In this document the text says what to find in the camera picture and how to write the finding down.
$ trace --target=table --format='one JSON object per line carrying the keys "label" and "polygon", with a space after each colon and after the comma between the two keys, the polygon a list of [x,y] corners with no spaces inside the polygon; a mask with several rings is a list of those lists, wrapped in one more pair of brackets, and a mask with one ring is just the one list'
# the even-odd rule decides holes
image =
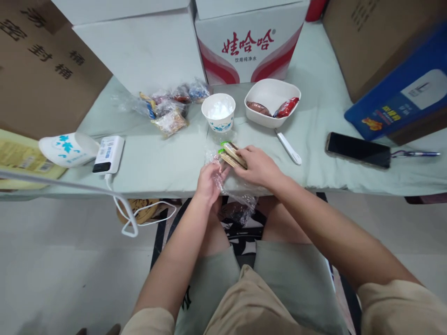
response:
{"label": "table", "polygon": [[[280,128],[303,164],[295,165],[273,129],[248,121],[244,98],[253,84],[214,87],[236,101],[234,130],[239,146],[261,147],[281,170],[306,188],[350,190],[358,193],[426,195],[447,192],[447,157],[395,159],[387,171],[364,167],[326,155],[325,140],[330,131],[360,137],[344,118],[352,105],[337,59],[321,23],[305,23],[291,60],[286,82],[302,92],[298,109]],[[164,139],[148,118],[135,112],[121,112],[118,100],[128,92],[113,77],[79,126],[79,131],[100,139],[118,134],[126,143],[114,190],[128,198],[185,198],[194,194],[200,168],[213,148],[213,132],[202,116],[200,105],[190,108],[190,125]],[[91,173],[93,163],[68,170],[63,181],[105,187],[103,177]],[[264,195],[260,188],[244,185],[231,175],[225,183],[230,193]],[[91,198],[87,191],[49,186],[42,190],[22,190],[3,194],[2,200],[32,197]]]}

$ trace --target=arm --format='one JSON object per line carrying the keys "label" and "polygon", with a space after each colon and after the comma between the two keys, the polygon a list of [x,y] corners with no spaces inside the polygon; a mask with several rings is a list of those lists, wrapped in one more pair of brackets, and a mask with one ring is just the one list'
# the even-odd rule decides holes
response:
{"label": "arm", "polygon": [[225,179],[228,171],[209,164],[200,171],[197,191],[170,240],[149,273],[132,315],[144,308],[161,307],[177,319],[202,245],[212,204],[220,195],[213,178]]}
{"label": "arm", "polygon": [[235,168],[236,173],[272,192],[356,290],[365,283],[385,285],[395,279],[421,285],[379,240],[285,176],[264,151],[248,146],[239,154],[247,161],[248,170]]}

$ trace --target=white floor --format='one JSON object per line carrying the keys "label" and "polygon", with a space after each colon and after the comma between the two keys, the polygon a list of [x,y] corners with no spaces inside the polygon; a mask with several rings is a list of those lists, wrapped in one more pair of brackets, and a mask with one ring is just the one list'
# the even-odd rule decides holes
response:
{"label": "white floor", "polygon": [[[447,204],[327,194],[447,302]],[[110,199],[0,202],[2,334],[103,335],[125,324],[149,271],[156,225],[131,239]]]}

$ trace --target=hand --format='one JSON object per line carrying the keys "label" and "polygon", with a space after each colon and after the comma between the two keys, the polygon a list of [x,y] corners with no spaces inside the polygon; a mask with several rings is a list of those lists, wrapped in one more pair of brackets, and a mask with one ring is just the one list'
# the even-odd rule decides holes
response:
{"label": "hand", "polygon": [[222,185],[230,172],[230,167],[222,170],[222,166],[215,162],[209,163],[200,170],[199,180],[197,181],[197,191],[194,197],[200,198],[207,205],[211,206],[216,202],[220,195],[221,188],[216,185]]}
{"label": "hand", "polygon": [[249,145],[236,153],[245,159],[248,169],[235,167],[234,172],[250,183],[270,188],[272,182],[283,175],[273,159],[260,148]]}

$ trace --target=blue box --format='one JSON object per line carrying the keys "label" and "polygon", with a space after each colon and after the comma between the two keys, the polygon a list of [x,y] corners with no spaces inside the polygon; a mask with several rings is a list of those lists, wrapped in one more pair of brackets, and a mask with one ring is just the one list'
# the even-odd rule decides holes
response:
{"label": "blue box", "polygon": [[447,23],[345,113],[372,141],[447,105]]}

